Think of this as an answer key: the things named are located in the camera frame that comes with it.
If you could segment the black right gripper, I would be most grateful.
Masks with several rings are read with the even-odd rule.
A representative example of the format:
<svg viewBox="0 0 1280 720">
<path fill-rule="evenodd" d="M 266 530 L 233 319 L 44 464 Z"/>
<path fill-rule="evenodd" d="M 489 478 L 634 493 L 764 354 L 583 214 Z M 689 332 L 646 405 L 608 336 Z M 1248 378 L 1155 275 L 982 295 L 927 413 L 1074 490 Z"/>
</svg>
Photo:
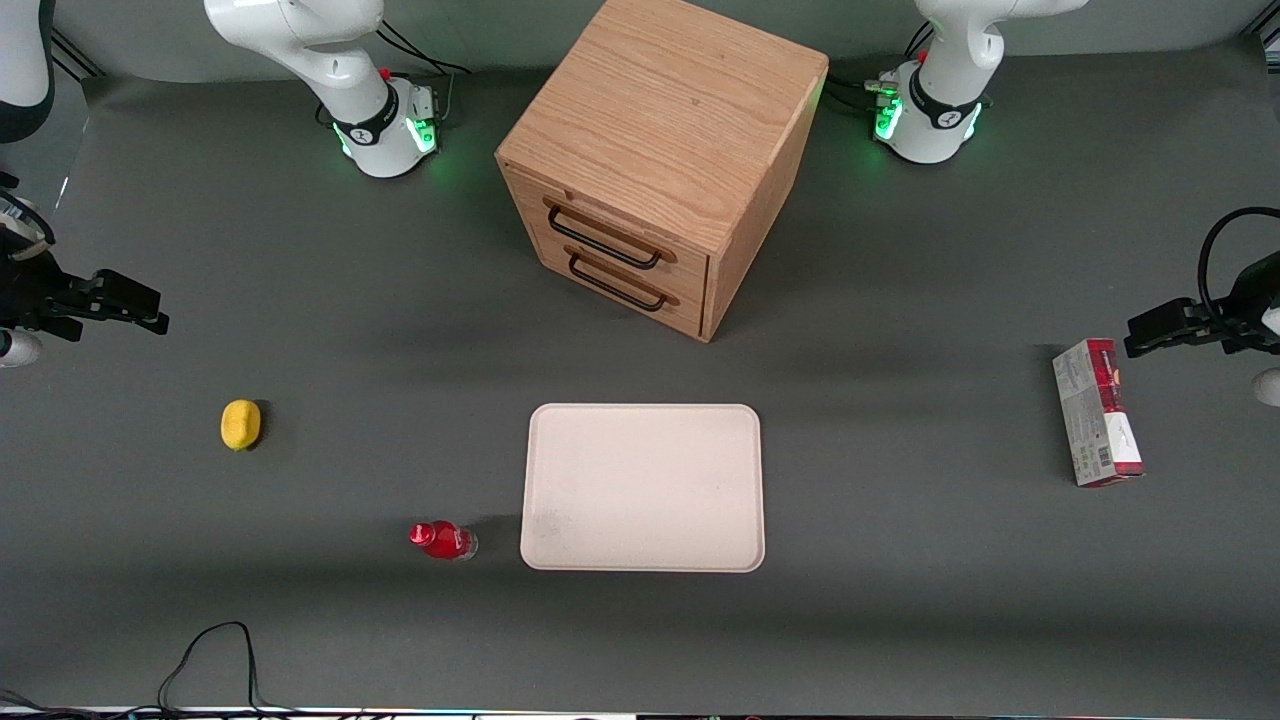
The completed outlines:
<svg viewBox="0 0 1280 720">
<path fill-rule="evenodd" d="M 83 334 L 81 311 L 99 301 L 116 311 L 116 320 L 157 336 L 169 331 L 170 318 L 160 313 L 161 295 L 119 272 L 102 269 L 92 279 L 64 272 L 49 252 L 17 260 L 1 255 L 1 328 L 45 333 L 68 342 Z M 145 316 L 137 313 L 156 313 Z"/>
</svg>

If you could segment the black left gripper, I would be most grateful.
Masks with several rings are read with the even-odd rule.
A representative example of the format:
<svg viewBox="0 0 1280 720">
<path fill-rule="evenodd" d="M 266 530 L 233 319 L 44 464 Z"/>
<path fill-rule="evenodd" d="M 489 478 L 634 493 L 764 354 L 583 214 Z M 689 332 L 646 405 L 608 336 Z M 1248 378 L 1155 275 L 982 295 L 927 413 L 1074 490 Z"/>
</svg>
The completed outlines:
<svg viewBox="0 0 1280 720">
<path fill-rule="evenodd" d="M 1277 310 L 1279 252 L 1248 265 L 1236 277 L 1222 299 L 1210 296 L 1208 269 L 1211 252 L 1201 252 L 1196 268 L 1196 287 L 1210 325 L 1219 333 L 1226 354 L 1231 343 L 1243 348 L 1279 355 L 1277 329 L 1266 318 Z M 1199 304 L 1190 299 L 1174 299 L 1160 306 L 1160 313 L 1142 313 L 1126 322 L 1124 340 L 1129 359 L 1138 359 L 1160 348 L 1166 337 L 1194 337 L 1203 332 Z"/>
</svg>

